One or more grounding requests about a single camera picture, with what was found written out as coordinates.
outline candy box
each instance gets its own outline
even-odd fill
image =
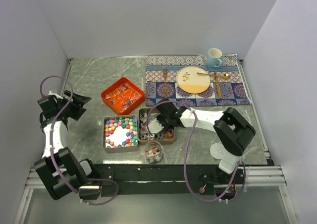
[[[125,77],[101,93],[101,99],[118,115],[130,114],[145,100],[144,92]]]
[[[139,109],[138,116],[138,141],[140,145],[145,145],[149,141],[158,141],[162,145],[172,144],[176,141],[175,127],[171,127],[155,135],[150,135],[146,126],[146,116],[151,109]],[[158,113],[157,109],[153,109],[152,115]]]
[[[105,117],[103,148],[107,153],[138,150],[138,121],[135,115]]]

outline cable clip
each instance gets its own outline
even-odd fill
[[[190,111],[190,114],[189,114],[189,117],[193,114],[193,111],[195,111],[196,109],[193,109],[193,108],[190,108],[189,111]]]
[[[248,189],[248,179],[249,179],[249,175],[250,175],[250,171],[251,171],[251,166],[248,167],[247,173],[245,173],[244,175],[246,176],[246,184],[244,185],[244,190],[243,192],[247,192]]]

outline plate with branch design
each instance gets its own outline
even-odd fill
[[[203,69],[194,66],[181,69],[176,76],[177,85],[187,93],[202,93],[210,86],[210,77],[197,72],[207,74]]]

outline round white object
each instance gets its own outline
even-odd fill
[[[208,73],[194,66],[181,69],[176,76],[177,85],[187,93],[199,94],[204,92],[210,86],[210,77]]]
[[[217,160],[221,160],[226,152],[225,147],[221,143],[213,143],[210,146],[210,154]]]

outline mug handle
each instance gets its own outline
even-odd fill
[[[222,59],[219,59],[219,58],[218,58],[217,60],[219,61],[219,64],[215,65],[214,68],[215,68],[215,67],[222,66]]]

